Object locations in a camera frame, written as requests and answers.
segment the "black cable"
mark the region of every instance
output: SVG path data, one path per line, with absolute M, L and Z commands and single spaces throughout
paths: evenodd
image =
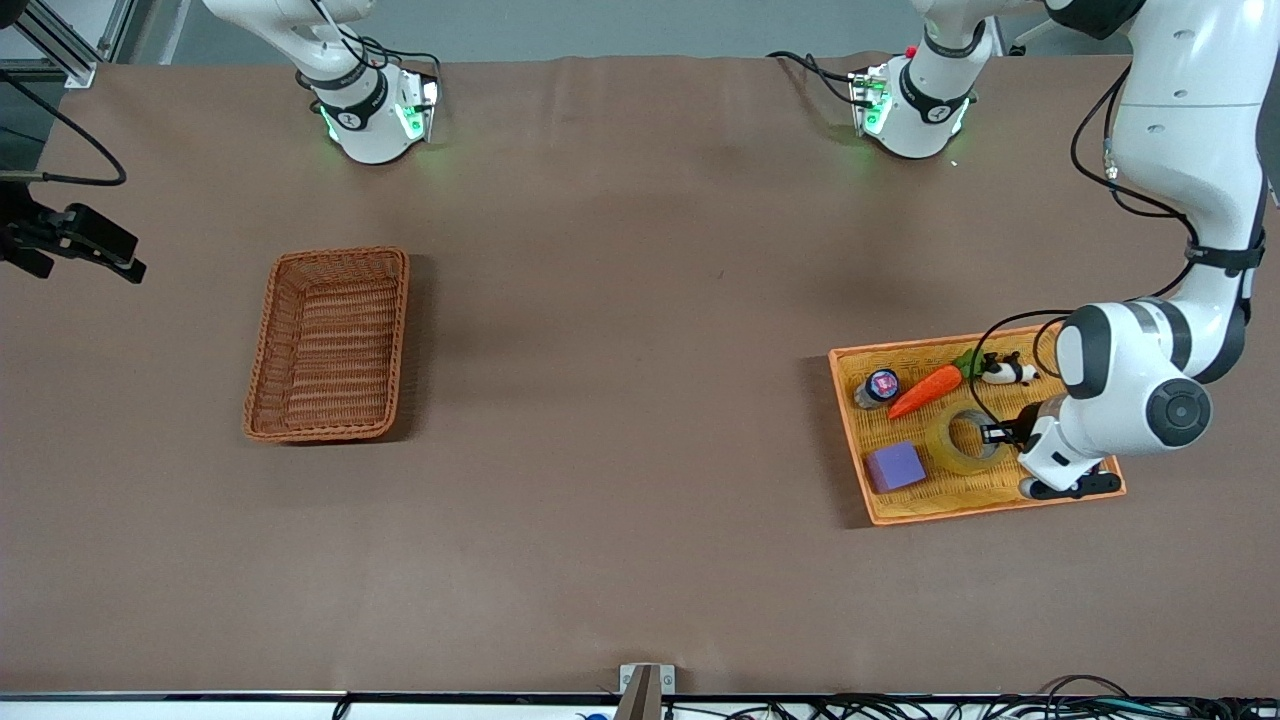
M 68 184 L 92 184 L 102 187 L 114 187 L 118 184 L 124 184 L 124 181 L 128 178 L 128 176 L 124 172 L 124 165 L 122 165 L 120 161 L 115 159 L 115 155 L 111 155 L 111 151 L 108 150 L 105 145 L 99 142 L 96 137 L 90 135 L 88 131 L 86 131 L 84 128 L 79 127 L 79 124 L 76 123 L 76 120 L 61 114 L 58 110 L 58 108 L 54 108 L 52 105 L 46 102 L 44 97 L 36 95 L 29 88 L 27 88 L 27 86 L 18 82 L 6 70 L 0 70 L 0 79 L 12 85 L 14 90 L 26 95 L 28 100 L 31 100 L 36 105 L 40 105 L 40 108 L 44 109 L 46 113 L 58 118 L 63 124 L 76 131 L 76 135 L 83 137 L 86 142 L 92 145 L 93 150 L 97 150 L 99 154 L 102 155 L 102 158 L 105 158 L 106 161 L 111 164 L 111 168 L 115 169 L 114 178 L 82 178 L 77 176 L 61 176 L 56 173 L 40 173 L 40 179 L 42 179 L 44 182 L 64 182 Z
M 760 706 L 760 707 L 748 707 L 746 710 L 739 710 L 737 712 L 732 712 L 730 715 L 726 715 L 724 720 L 742 720 L 748 715 L 750 715 L 753 712 L 760 712 L 762 710 L 765 711 L 765 712 L 768 712 L 768 711 L 773 710 L 773 707 L 769 706 L 769 705 L 764 705 L 764 706 Z
M 868 693 L 837 693 L 826 698 L 828 705 L 860 711 L 872 720 L 937 720 L 932 712 L 915 700 L 908 696 L 881 696 Z M 900 706 L 908 706 L 918 712 L 920 717 L 913 717 Z
M 817 703 L 810 702 L 809 707 L 813 707 L 813 714 L 814 714 L 813 716 L 814 717 L 817 717 L 817 716 L 820 715 L 826 720 L 840 720 L 840 717 L 836 717 L 835 712 L 832 712 L 826 705 L 823 705 L 820 702 L 817 702 Z
M 1048 717 L 1050 710 L 1052 708 L 1052 711 L 1053 711 L 1053 720 L 1061 720 L 1061 716 L 1059 715 L 1060 711 L 1061 711 L 1061 707 L 1053 703 L 1053 698 L 1055 698 L 1055 696 L 1057 696 L 1057 693 L 1062 692 L 1062 689 L 1065 689 L 1071 683 L 1079 683 L 1079 682 L 1094 683 L 1094 684 L 1102 685 L 1103 688 L 1107 688 L 1111 692 L 1115 692 L 1117 694 L 1129 697 L 1129 691 L 1121 688 L 1120 685 L 1112 683 L 1111 680 L 1108 680 L 1108 679 L 1106 679 L 1106 678 L 1103 678 L 1101 675 L 1064 675 L 1062 678 L 1060 678 L 1053 684 L 1053 687 L 1051 687 L 1048 689 L 1048 694 L 1044 697 L 1044 716 L 1046 717 Z
M 1080 120 L 1080 124 L 1075 128 L 1075 132 L 1071 135 L 1071 151 L 1070 151 L 1071 165 L 1074 165 L 1076 172 L 1079 172 L 1082 176 L 1101 184 L 1102 187 L 1106 187 L 1108 191 L 1114 191 L 1125 195 L 1128 197 L 1133 197 L 1134 200 L 1140 200 L 1153 208 L 1164 210 L 1165 213 L 1169 214 L 1170 219 L 1178 220 L 1179 223 L 1181 223 L 1184 228 L 1187 228 L 1187 233 L 1190 236 L 1192 245 L 1198 245 L 1199 233 L 1196 232 L 1196 228 L 1192 225 L 1190 220 L 1187 219 L 1185 214 L 1179 213 L 1169 204 L 1161 202 L 1155 197 L 1143 195 L 1134 190 L 1129 190 L 1128 187 L 1124 186 L 1119 186 L 1108 181 L 1107 178 L 1094 173 L 1093 170 L 1089 170 L 1088 168 L 1084 167 L 1084 164 L 1080 163 L 1080 154 L 1079 154 L 1080 136 L 1084 135 L 1084 129 L 1089 126 L 1089 122 L 1093 120 L 1094 117 L 1097 117 L 1098 110 L 1102 109 L 1102 105 L 1107 102 L 1107 100 L 1110 100 L 1115 94 L 1120 92 L 1120 87 L 1124 85 L 1124 81 L 1129 78 L 1130 69 L 1133 69 L 1133 65 L 1126 67 L 1124 72 L 1120 73 L 1120 77 L 1117 77 L 1114 83 L 1111 83 L 1111 87 L 1108 87 L 1106 92 L 1102 94 L 1102 97 L 1098 97 L 1098 101 L 1093 104 L 1093 108 L 1089 109 L 1089 113 L 1084 115 L 1084 119 Z
M 987 706 L 987 710 L 983 711 L 980 720 L 995 720 L 996 717 L 1000 717 L 1001 715 L 1004 715 L 1005 712 L 1007 712 L 1010 708 L 1012 708 L 1015 705 L 1018 705 L 1018 702 L 1021 701 L 1021 700 L 1023 700 L 1023 696 L 1018 696 L 1018 694 L 1002 694 L 1002 696 L 997 696 L 995 700 L 991 701 L 991 705 Z M 1005 703 L 1005 707 L 1002 707 L 1002 708 L 1000 708 L 997 711 L 996 707 L 1001 702 Z
M 1103 147 L 1106 147 L 1106 150 L 1108 152 L 1111 150 L 1111 119 L 1112 119 L 1112 117 L 1115 117 L 1116 99 L 1120 97 L 1120 87 L 1119 86 L 1115 87 L 1115 90 L 1111 91 L 1110 95 L 1111 95 L 1111 97 L 1107 100 L 1107 111 L 1106 111 L 1106 115 L 1103 117 L 1103 120 L 1102 120 L 1102 137 L 1103 137 L 1102 142 L 1103 142 Z M 1116 205 L 1119 205 L 1120 209 L 1123 209 L 1123 210 L 1125 210 L 1128 213 L 1133 213 L 1134 215 L 1138 215 L 1140 218 L 1161 218 L 1161 219 L 1175 219 L 1176 218 L 1176 215 L 1172 215 L 1170 213 L 1151 213 L 1151 211 L 1147 211 L 1147 210 L 1139 210 L 1139 209 L 1137 209 L 1137 208 L 1126 204 L 1124 201 L 1124 199 L 1120 197 L 1120 192 L 1119 192 L 1119 190 L 1116 190 L 1115 181 L 1110 181 L 1110 182 L 1111 182 L 1111 199 L 1115 200 Z
M 321 20 L 324 20 L 324 22 L 325 22 L 325 24 L 329 24 L 329 22 L 330 22 L 330 20 L 329 20 L 329 18 L 330 18 L 332 15 L 326 14 L 326 13 L 328 13 L 328 8 L 325 8 L 325 6 L 324 6 L 324 5 L 323 5 L 323 4 L 320 3 L 320 0 L 311 0 L 311 6 L 312 6 L 312 8 L 315 8 L 315 9 L 316 9 L 316 13 L 319 13 L 319 14 L 320 14 L 320 19 L 321 19 Z M 334 20 L 334 22 L 333 22 L 333 24 L 334 24 L 334 27 L 337 27 L 337 28 L 338 28 L 338 32 L 339 32 L 339 33 L 342 33 L 342 35 L 347 35 L 346 32 L 342 32 L 342 26 L 339 26 L 339 24 L 337 23 L 337 20 Z M 351 56 L 352 56 L 352 58 L 355 58 L 355 59 L 356 59 L 356 61 L 357 61 L 357 63 L 360 63 L 360 65 L 361 65 L 361 67 L 364 67 L 364 68 L 367 68 L 367 69 L 370 69 L 370 70 L 376 70 L 376 69 L 378 69 L 378 67 L 376 67 L 376 65 L 371 65 L 371 64 L 369 63 L 369 60 L 366 60 L 366 59 L 365 59 L 365 54 L 364 54 L 364 53 L 356 53 L 356 49 L 355 49 L 355 47 L 352 47 L 349 42 L 347 42 L 346 40 L 343 40 L 342 37 L 339 37 L 339 38 L 338 38 L 338 41 L 339 41 L 339 42 L 342 42 L 342 46 L 347 49 L 347 53 L 351 53 Z
M 343 720 L 351 712 L 352 702 L 355 702 L 355 698 L 351 697 L 351 693 L 343 694 L 338 705 L 333 706 L 333 715 L 329 716 L 329 720 Z
M 681 712 L 700 712 L 703 715 L 712 715 L 712 716 L 716 716 L 716 717 L 728 717 L 728 715 L 726 715 L 723 712 L 718 712 L 716 710 L 703 710 L 701 707 L 677 707 L 676 703 L 673 703 L 673 702 L 668 702 L 667 703 L 667 711 L 673 712 L 676 710 L 678 710 Z
M 1179 272 L 1176 275 L 1174 275 L 1174 279 L 1169 281 L 1169 283 L 1166 283 L 1165 287 L 1157 290 L 1156 292 L 1153 292 L 1151 295 L 1144 295 L 1144 296 L 1139 295 L 1138 297 L 1130 297 L 1130 299 L 1125 300 L 1125 302 L 1133 302 L 1134 300 L 1142 300 L 1143 297 L 1164 297 L 1169 291 L 1174 290 L 1184 279 L 1187 279 L 1187 274 L 1192 272 L 1192 268 L 1193 268 L 1192 263 L 1184 264 L 1181 272 Z M 1053 327 L 1057 323 L 1061 323 L 1066 318 L 1053 318 L 1052 320 L 1044 323 L 1043 325 L 1041 325 L 1041 328 L 1038 331 L 1036 331 L 1036 338 L 1032 341 L 1032 359 L 1036 361 L 1036 368 L 1039 369 L 1041 372 L 1043 372 L 1046 375 L 1048 375 L 1051 378 L 1057 378 L 1057 379 L 1061 379 L 1062 375 L 1060 375 L 1059 373 L 1056 373 L 1053 370 L 1050 370 L 1048 366 L 1044 364 L 1044 360 L 1041 357 L 1041 354 L 1039 354 L 1039 341 L 1041 341 L 1041 338 L 1044 337 L 1044 333 L 1048 332 L 1048 329 L 1051 327 Z
M 1042 337 L 1044 337 L 1044 333 L 1048 332 L 1048 329 L 1051 327 L 1056 325 L 1057 323 L 1061 323 L 1065 319 L 1066 319 L 1065 316 L 1062 316 L 1062 318 L 1053 318 L 1052 320 L 1044 323 L 1043 325 L 1041 325 L 1041 329 L 1036 331 L 1036 340 L 1032 341 L 1032 360 L 1036 361 L 1036 366 L 1039 368 L 1039 372 L 1044 373 L 1046 375 L 1048 375 L 1051 378 L 1056 378 L 1056 379 L 1062 379 L 1062 375 L 1059 374 L 1056 370 L 1050 370 L 1048 365 L 1044 364 L 1044 360 L 1041 359 L 1041 356 L 1039 356 L 1039 341 L 1041 341 Z
M 381 42 L 379 42 L 378 40 L 369 37 L 367 35 L 352 35 L 347 31 L 342 31 L 342 35 L 351 40 L 355 40 L 356 42 L 360 42 L 365 47 L 378 51 L 384 58 L 396 58 L 397 60 L 403 60 L 404 58 L 426 58 L 428 60 L 431 60 L 431 65 L 435 67 L 436 79 L 439 79 L 440 77 L 440 59 L 436 58 L 433 53 L 411 53 L 408 50 L 392 50 L 385 45 L 383 45 Z
M 765 58 L 782 58 L 782 59 L 786 59 L 786 60 L 791 60 L 792 63 L 799 64 L 800 67 L 803 67 L 804 69 L 809 70 L 810 73 L 817 73 L 817 74 L 820 74 L 823 77 L 828 77 L 831 79 L 838 79 L 841 82 L 849 82 L 849 76 L 847 74 L 841 74 L 841 73 L 837 73 L 837 72 L 833 72 L 833 70 L 827 70 L 827 69 L 823 69 L 820 65 L 818 65 L 818 60 L 814 59 L 813 53 L 809 53 L 804 58 L 801 58 L 800 55 L 796 55 L 795 53 L 788 53 L 786 50 L 778 50 L 777 53 L 769 53 L 768 55 L 765 55 Z
M 787 710 L 786 707 L 783 707 L 781 702 L 771 702 L 769 703 L 769 712 L 773 712 L 774 715 L 781 716 L 782 720 L 800 720 L 799 717 L 796 717 L 795 715 L 792 715 L 790 710 Z
M 1007 325 L 1009 323 L 1012 323 L 1014 320 L 1025 320 L 1027 318 L 1041 318 L 1044 315 L 1062 315 L 1065 318 L 1071 313 L 1074 313 L 1074 310 L 1032 310 L 1028 313 L 1018 313 L 1016 315 L 1009 315 L 1007 318 L 1000 320 L 995 325 L 987 328 L 987 332 L 982 333 L 982 337 L 978 340 L 978 345 L 975 345 L 973 348 L 973 357 L 970 357 L 970 365 L 968 372 L 969 396 L 973 397 L 973 401 L 978 404 L 978 407 L 980 407 L 982 411 L 986 413 L 988 418 L 991 418 L 996 423 L 1001 421 L 1000 418 L 997 418 L 996 414 L 992 413 L 989 407 L 987 407 L 987 404 L 983 402 L 980 397 L 978 397 L 977 380 L 979 374 L 978 368 L 979 364 L 982 363 L 982 346 L 991 337 L 991 333 L 998 331 L 1000 328 Z M 1014 447 L 1018 448 L 1018 452 L 1024 452 L 1023 445 L 1020 442 L 1015 439 L 1012 445 Z
M 865 100 L 854 100 L 852 97 L 849 97 L 847 95 L 845 95 L 844 92 L 841 92 L 840 88 L 837 88 L 836 86 L 831 85 L 831 81 L 833 81 L 833 79 L 847 83 L 849 82 L 849 76 L 847 74 L 840 74 L 840 73 L 836 73 L 836 72 L 832 72 L 832 70 L 828 70 L 828 69 L 823 68 L 822 65 L 818 64 L 818 59 L 814 58 L 812 53 L 806 54 L 804 58 L 800 58 L 795 53 L 787 53 L 786 50 L 778 50 L 777 53 L 769 53 L 768 55 L 765 55 L 765 58 L 781 58 L 781 59 L 785 59 L 785 60 L 792 60 L 795 63 L 799 63 L 801 68 L 804 68 L 804 69 L 809 70 L 810 73 L 814 73 L 815 76 L 818 76 L 818 79 L 822 81 L 822 85 L 827 86 L 827 90 L 829 90 L 831 94 L 835 95 L 836 97 L 840 97 L 844 102 L 847 102 L 849 105 L 852 105 L 855 108 L 870 108 L 872 106 L 872 104 L 868 102 L 868 101 L 865 101 Z
M 13 128 L 6 128 L 6 127 L 4 127 L 4 126 L 0 126 L 0 132 L 5 132 L 5 133 L 9 133 L 9 135 L 14 135 L 14 136 L 18 136 L 18 137 L 20 137 L 20 138 L 23 138 L 23 140 L 29 140 L 29 141 L 32 141 L 32 142 L 38 142 L 38 143 L 41 143 L 41 145 L 44 145 L 44 143 L 45 143 L 45 141 L 44 141 L 44 140 L 40 140 L 38 137 L 36 137 L 36 136 L 33 136 L 33 135 L 27 135 L 27 133 L 24 133 L 24 132 L 18 132 L 18 131 L 15 131 L 15 129 L 13 129 Z
M 1158 720 L 1187 720 L 1187 715 L 1170 712 L 1169 710 L 1152 705 L 1143 705 L 1126 697 L 1084 697 L 1066 701 L 1065 705 L 1068 707 L 1083 707 L 1087 711 L 1092 711 L 1102 717 L 1114 717 L 1117 714 L 1123 714 L 1121 717 L 1124 715 L 1140 715 L 1143 717 L 1155 717 Z

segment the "wire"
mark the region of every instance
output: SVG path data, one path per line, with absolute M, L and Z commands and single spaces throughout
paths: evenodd
M 1032 311 L 1028 311 L 1028 313 L 1018 313 L 1015 315 L 1009 315 L 1007 318 L 1000 320 L 995 325 L 991 325 L 989 328 L 987 328 L 987 332 L 982 333 L 982 337 L 978 340 L 978 345 L 975 345 L 974 348 L 973 348 L 973 357 L 969 359 L 969 363 L 970 363 L 969 364 L 969 372 L 968 372 L 968 375 L 969 375 L 969 396 L 973 397 L 973 401 L 978 404 L 978 407 L 980 407 L 982 411 L 986 413 L 988 418 L 991 418 L 992 420 L 995 420 L 997 423 L 1000 421 L 1000 418 L 997 418 L 996 414 L 992 413 L 989 407 L 987 407 L 987 404 L 983 402 L 980 397 L 978 397 L 978 384 L 977 384 L 977 380 L 978 380 L 978 374 L 979 373 L 977 370 L 978 370 L 978 364 L 982 361 L 982 346 L 991 337 L 991 333 L 998 331 L 1000 328 L 1007 325 L 1009 323 L 1012 323 L 1014 320 L 1025 320 L 1027 318 L 1042 318 L 1044 315 L 1061 315 L 1061 316 L 1065 318 L 1065 316 L 1070 315 L 1071 313 L 1074 313 L 1074 310 L 1032 310 Z M 1023 445 L 1020 442 L 1018 442 L 1015 439 L 1012 442 L 1012 445 L 1014 445 L 1014 447 L 1018 448 L 1019 452 L 1024 452 Z
M 347 717 L 347 714 L 351 712 L 351 706 L 355 698 L 351 697 L 351 693 L 343 694 L 342 700 L 339 700 L 338 703 L 333 706 L 333 715 L 329 716 L 329 720 L 343 720 L 344 717 Z
M 872 720 L 937 720 L 927 707 L 908 696 L 891 697 L 867 693 L 840 693 L 828 697 L 827 703 L 852 710 L 854 712 L 861 712 Z M 913 717 L 909 715 L 900 707 L 902 705 L 918 711 L 920 717 Z
M 9 133 L 9 135 L 14 135 L 14 136 L 18 136 L 18 137 L 20 137 L 20 138 L 23 138 L 23 140 L 29 140 L 29 141 L 32 141 L 32 142 L 38 142 L 38 143 L 41 143 L 41 145 L 44 145 L 44 143 L 45 143 L 45 141 L 44 141 L 44 140 L 41 140 L 41 138 L 38 138 L 38 137 L 36 137 L 36 136 L 33 136 L 33 135 L 27 135 L 27 133 L 24 133 L 24 132 L 18 132 L 18 131 L 15 131 L 15 129 L 13 129 L 13 128 L 6 128 L 6 127 L 4 127 L 4 126 L 0 126 L 0 132 L 5 132 L 5 133 Z
M 868 101 L 865 101 L 865 100 L 854 100 L 852 97 L 846 96 L 836 86 L 831 85 L 831 81 L 833 81 L 833 79 L 844 82 L 844 83 L 847 83 L 849 82 L 849 76 L 847 74 L 840 74 L 840 73 L 836 73 L 836 72 L 832 72 L 832 70 L 828 70 L 828 69 L 823 68 L 822 65 L 818 64 L 818 59 L 814 58 L 812 53 L 805 54 L 805 56 L 801 58 L 800 55 L 796 55 L 795 53 L 788 53 L 786 50 L 778 50 L 777 53 L 769 53 L 768 55 L 765 55 L 765 58 L 780 58 L 780 59 L 791 60 L 794 63 L 797 63 L 801 68 L 804 68 L 804 69 L 809 70 L 810 73 L 814 73 L 815 76 L 818 76 L 818 79 L 820 79 L 822 83 L 827 86 L 827 90 L 829 90 L 832 95 L 835 95 L 836 97 L 840 97 L 842 101 L 845 101 L 845 102 L 847 102 L 847 104 L 850 104 L 850 105 L 852 105 L 855 108 L 870 108 L 872 106 L 872 104 L 868 102 Z
M 771 703 L 771 705 L 763 705 L 760 707 L 748 707 L 746 710 L 739 710 L 737 712 L 732 712 L 730 715 L 726 715 L 724 720 L 744 720 L 746 716 L 751 715 L 753 712 L 760 712 L 762 710 L 764 712 L 769 712 L 769 711 L 773 710 L 773 705 Z
M 1071 683 L 1089 682 L 1101 685 L 1114 693 L 1129 697 L 1129 691 L 1121 688 L 1116 683 L 1102 678 L 1101 675 L 1064 675 L 1060 678 L 1053 687 L 1048 689 L 1048 694 L 1044 696 L 1044 717 L 1050 716 L 1050 710 L 1052 710 L 1053 720 L 1061 720 L 1061 706 L 1053 703 L 1053 698 L 1057 693 L 1062 692 Z
M 1057 378 L 1057 379 L 1062 379 L 1062 375 L 1060 373 L 1057 373 L 1056 370 L 1050 370 L 1048 365 L 1046 365 L 1044 361 L 1041 360 L 1041 356 L 1039 356 L 1039 341 L 1041 341 L 1042 337 L 1044 337 L 1044 333 L 1048 332 L 1048 329 L 1051 327 L 1056 325 L 1057 323 L 1061 323 L 1065 319 L 1066 319 L 1065 316 L 1062 316 L 1062 318 L 1053 318 L 1052 320 L 1044 323 L 1043 325 L 1041 325 L 1041 329 L 1036 331 L 1036 340 L 1032 341 L 1032 360 L 1036 361 L 1036 366 L 1039 368 L 1039 370 L 1042 373 L 1044 373 L 1046 375 L 1048 375 L 1051 378 Z
M 1107 154 L 1111 152 L 1111 118 L 1115 115 L 1116 99 L 1120 97 L 1120 88 L 1115 87 L 1110 92 L 1110 95 L 1111 95 L 1111 97 L 1107 100 L 1107 111 L 1106 111 L 1105 119 L 1102 120 L 1102 133 L 1103 133 L 1102 135 L 1102 147 L 1106 150 Z M 1108 182 L 1111 184 L 1111 199 L 1115 200 L 1116 205 L 1119 205 L 1123 210 L 1125 210 L 1128 213 L 1133 213 L 1134 215 L 1138 215 L 1140 218 L 1169 218 L 1169 219 L 1176 218 L 1175 214 L 1170 214 L 1170 213 L 1151 213 L 1151 211 L 1147 211 L 1147 210 L 1139 210 L 1139 209 L 1137 209 L 1137 208 L 1126 204 L 1120 197 L 1120 192 L 1116 190 L 1115 181 L 1108 181 Z
M 1194 263 L 1187 263 L 1185 265 L 1183 265 L 1181 272 L 1179 272 L 1176 275 L 1174 275 L 1174 279 L 1169 281 L 1169 283 L 1165 284 L 1165 287 L 1162 287 L 1162 288 L 1157 290 L 1156 292 L 1153 292 L 1151 295 L 1147 295 L 1144 297 L 1164 297 L 1165 295 L 1169 293 L 1169 291 L 1174 290 L 1184 279 L 1187 279 L 1187 275 L 1192 272 L 1193 266 L 1194 266 Z M 1126 302 L 1132 302 L 1134 300 L 1142 300 L 1142 299 L 1140 297 L 1130 297 L 1129 300 L 1126 300 Z
M 1143 195 L 1128 187 L 1119 186 L 1108 181 L 1107 178 L 1094 173 L 1093 170 L 1089 170 L 1088 168 L 1084 167 L 1084 164 L 1080 163 L 1080 154 L 1079 154 L 1080 136 L 1084 135 L 1084 129 L 1089 126 L 1093 118 L 1097 117 L 1098 110 L 1102 109 L 1102 105 L 1106 104 L 1108 100 L 1112 100 L 1115 95 L 1120 92 L 1120 87 L 1124 85 L 1124 81 L 1129 78 L 1129 72 L 1132 69 L 1133 65 L 1130 64 L 1124 69 L 1124 72 L 1120 73 L 1120 77 L 1117 77 L 1114 83 L 1111 83 L 1111 87 L 1108 87 L 1106 92 L 1102 94 L 1102 97 L 1098 97 L 1098 101 L 1093 104 L 1093 108 L 1089 109 L 1089 113 L 1084 115 L 1084 119 L 1080 120 L 1080 124 L 1075 128 L 1075 132 L 1071 135 L 1071 152 L 1070 152 L 1071 165 L 1074 165 L 1076 172 L 1079 172 L 1082 176 L 1101 184 L 1102 187 L 1106 187 L 1111 192 L 1124 195 L 1126 197 L 1133 197 L 1134 200 L 1140 200 L 1153 208 L 1164 210 L 1167 214 L 1169 219 L 1178 220 L 1179 223 L 1181 223 L 1184 228 L 1187 228 L 1187 233 L 1190 236 L 1192 245 L 1199 245 L 1199 233 L 1196 232 L 1196 227 L 1192 225 L 1190 220 L 1187 219 L 1185 214 L 1179 213 L 1169 204 L 1161 202 L 1160 200 L 1156 200 L 1149 195 Z
M 355 58 L 356 61 L 361 64 L 361 67 L 365 67 L 371 70 L 379 69 L 376 65 L 369 64 L 369 60 L 365 59 L 364 53 L 356 53 L 356 49 L 352 47 L 349 42 L 343 40 L 343 37 L 347 33 L 344 33 L 342 28 L 338 27 L 338 23 L 333 19 L 333 15 L 329 14 L 329 8 L 325 8 L 324 3 L 321 3 L 320 0 L 311 0 L 311 6 L 315 8 L 317 13 L 320 13 L 320 17 L 324 18 L 326 23 L 329 23 L 329 27 L 333 28 L 333 31 L 338 35 L 338 41 L 342 42 L 343 47 L 347 49 L 347 53 L 351 53 L 351 56 Z
M 102 158 L 105 158 L 106 161 L 111 164 L 111 168 L 115 169 L 115 177 L 114 178 L 82 178 L 82 177 L 77 177 L 77 176 L 61 176 L 61 174 L 56 174 L 56 173 L 38 173 L 40 179 L 42 182 L 64 182 L 64 183 L 68 183 L 68 184 L 93 184 L 93 186 L 102 186 L 102 187 L 114 187 L 114 186 L 118 186 L 118 184 L 124 184 L 124 181 L 128 178 L 128 176 L 124 172 L 124 165 L 122 165 L 120 161 L 115 159 L 115 155 L 111 155 L 111 151 L 108 150 L 105 145 L 102 145 L 101 142 L 99 142 L 96 137 L 93 137 L 92 135 L 90 135 L 88 131 L 86 131 L 84 128 L 79 127 L 79 124 L 76 120 L 73 120 L 73 119 L 68 118 L 67 115 L 61 114 L 58 110 L 58 108 L 54 108 L 52 105 L 50 105 L 49 102 L 46 102 L 44 97 L 36 95 L 27 86 L 24 86 L 20 82 L 18 82 L 6 70 L 0 70 L 0 79 L 3 79 L 4 82 L 12 85 L 14 87 L 14 90 L 17 90 L 18 92 L 26 95 L 28 100 L 31 100 L 36 105 L 40 105 L 40 108 L 44 109 L 46 113 L 49 113 L 50 115 L 58 118 L 63 124 L 65 124 L 67 127 L 69 127 L 73 131 L 76 131 L 76 135 L 83 137 L 86 142 L 88 142 L 90 145 L 92 145 L 93 150 L 97 150 L 99 154 L 101 154 Z
M 672 712 L 672 711 L 676 711 L 676 710 L 678 710 L 681 712 L 700 712 L 703 715 L 713 715 L 716 717 L 728 717 L 728 715 L 726 715 L 723 712 L 718 712 L 716 710 L 703 710 L 701 707 L 684 707 L 684 706 L 677 706 L 673 702 L 668 702 L 667 703 L 667 711 L 668 712 Z
M 380 55 L 383 58 L 384 63 L 390 61 L 392 58 L 396 58 L 397 60 L 403 60 L 404 58 L 426 58 L 426 59 L 431 60 L 431 65 L 434 65 L 434 68 L 435 68 L 435 79 L 439 79 L 439 77 L 440 77 L 440 59 L 436 58 L 434 54 L 431 54 L 431 53 L 410 53 L 407 50 L 392 50 L 392 49 L 387 47 L 385 45 L 383 45 L 381 42 L 379 42 L 378 40 L 374 40 L 372 37 L 370 37 L 367 35 L 358 35 L 358 33 L 353 33 L 353 32 L 346 31 L 342 26 L 339 26 L 337 22 L 334 22 L 333 15 L 329 14 L 329 9 L 325 8 L 323 0 L 311 0 L 311 5 L 315 6 L 316 12 L 319 12 L 320 15 L 324 17 L 325 22 L 329 23 L 329 27 L 332 27 L 333 31 L 337 32 L 339 37 L 346 38 L 346 40 L 342 41 L 342 44 L 347 47 L 347 50 L 352 54 L 352 56 L 356 58 L 356 60 L 360 61 L 361 65 L 364 65 L 366 68 L 375 69 L 375 70 L 378 69 L 376 67 L 369 64 L 367 60 L 365 60 L 364 54 L 357 54 L 356 50 L 355 50 L 355 47 L 352 47 L 351 44 L 347 42 L 347 40 L 355 40 L 356 42 L 360 44 L 361 49 L 364 49 L 364 50 L 372 50 L 375 54 L 378 54 L 378 55 Z

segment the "toy carrot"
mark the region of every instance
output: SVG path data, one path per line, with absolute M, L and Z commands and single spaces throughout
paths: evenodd
M 948 392 L 960 387 L 964 382 L 965 374 L 970 372 L 973 365 L 973 351 L 968 351 L 954 361 L 933 370 L 924 379 L 915 383 L 911 389 L 904 392 L 888 409 L 888 419 L 896 420 L 902 415 L 914 413 L 920 407 L 933 402 L 934 400 L 941 400 Z

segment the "tape roll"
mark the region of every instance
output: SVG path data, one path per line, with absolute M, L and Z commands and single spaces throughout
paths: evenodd
M 982 455 L 977 457 L 956 447 L 955 439 L 951 438 L 951 423 L 956 420 L 969 423 L 979 432 L 982 430 L 982 425 L 996 423 L 991 415 L 983 413 L 978 407 L 978 404 L 972 400 L 961 400 L 950 405 L 941 415 L 934 418 L 924 432 L 924 446 L 929 451 L 929 457 L 943 470 L 950 470 L 957 475 L 977 475 L 986 473 L 1005 460 L 1005 456 L 1009 454 L 1009 447 L 1005 445 L 984 445 Z

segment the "empty wicker basket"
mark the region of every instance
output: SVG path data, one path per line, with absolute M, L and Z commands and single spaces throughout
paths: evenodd
M 266 283 L 244 434 L 378 437 L 396 420 L 408 256 L 356 247 L 280 256 Z

